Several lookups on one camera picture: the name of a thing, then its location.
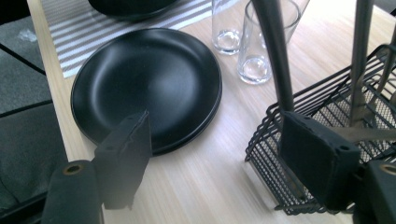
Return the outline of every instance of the black plate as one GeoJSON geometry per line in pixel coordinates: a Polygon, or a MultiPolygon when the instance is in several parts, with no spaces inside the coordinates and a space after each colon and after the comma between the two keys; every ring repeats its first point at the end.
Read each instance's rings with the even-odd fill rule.
{"type": "Polygon", "coordinates": [[[177,0],[89,0],[97,11],[117,19],[141,21],[165,12],[177,0]]]}
{"type": "Polygon", "coordinates": [[[195,37],[168,29],[134,31],[105,44],[79,70],[72,113],[99,144],[125,117],[149,112],[154,155],[182,147],[214,117],[221,74],[195,37]]]}

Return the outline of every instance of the striped cloth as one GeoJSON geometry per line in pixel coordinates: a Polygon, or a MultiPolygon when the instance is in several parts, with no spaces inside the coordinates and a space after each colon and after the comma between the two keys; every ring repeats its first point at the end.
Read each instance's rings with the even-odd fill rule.
{"type": "Polygon", "coordinates": [[[179,0],[158,17],[116,21],[93,9],[88,0],[41,0],[64,77],[78,73],[84,62],[109,40],[144,28],[180,29],[211,15],[211,0],[179,0]]]}

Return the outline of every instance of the utensil handle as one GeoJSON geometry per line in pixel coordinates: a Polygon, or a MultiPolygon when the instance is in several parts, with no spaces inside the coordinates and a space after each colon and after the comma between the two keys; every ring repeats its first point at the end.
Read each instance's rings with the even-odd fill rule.
{"type": "Polygon", "coordinates": [[[252,0],[252,3],[256,9],[268,49],[279,107],[284,111],[293,111],[294,103],[290,82],[288,53],[280,5],[277,0],[252,0]]]}
{"type": "Polygon", "coordinates": [[[352,67],[350,72],[352,81],[352,96],[349,117],[350,127],[360,126],[363,116],[362,110],[364,109],[365,99],[361,90],[363,87],[363,77],[367,63],[367,45],[369,42],[373,5],[374,0],[358,0],[356,5],[352,67]]]}

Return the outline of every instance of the black wire basket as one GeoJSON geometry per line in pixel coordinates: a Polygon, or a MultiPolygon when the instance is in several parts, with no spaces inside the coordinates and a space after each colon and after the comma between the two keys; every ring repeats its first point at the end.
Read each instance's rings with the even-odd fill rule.
{"type": "MultiPolygon", "coordinates": [[[[367,57],[364,74],[364,96],[366,99],[365,128],[394,129],[396,126],[396,105],[390,103],[392,94],[396,94],[396,74],[392,66],[387,84],[377,91],[384,63],[390,54],[396,54],[396,48],[379,46],[367,57]]],[[[327,77],[320,82],[293,95],[294,111],[309,116],[327,127],[346,127],[349,123],[351,105],[351,66],[327,77]]],[[[301,213],[337,213],[328,210],[302,186],[285,162],[278,156],[281,139],[281,116],[278,103],[268,107],[267,117],[262,120],[253,134],[246,149],[246,161],[250,161],[258,175],[276,198],[275,210],[284,210],[288,215],[301,213]]],[[[361,163],[371,160],[396,161],[396,142],[360,141],[361,163]]]]}

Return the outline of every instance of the wooden table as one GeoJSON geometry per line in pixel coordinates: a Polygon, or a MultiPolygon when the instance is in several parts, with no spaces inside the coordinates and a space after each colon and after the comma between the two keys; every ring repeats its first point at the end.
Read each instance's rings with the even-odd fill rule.
{"type": "MultiPolygon", "coordinates": [[[[28,0],[68,159],[90,160],[95,146],[70,110],[74,77],[64,79],[40,0],[28,0]]],[[[355,1],[311,0],[288,52],[293,90],[299,91],[350,64],[355,1]]],[[[396,19],[375,7],[369,52],[388,43],[396,19]]],[[[181,31],[213,49],[211,20],[181,31]]],[[[150,159],[132,211],[105,210],[106,223],[351,223],[351,216],[289,217],[244,162],[250,137],[276,101],[273,80],[250,86],[237,76],[236,56],[217,54],[223,78],[219,111],[206,130],[183,148],[150,159]]]]}

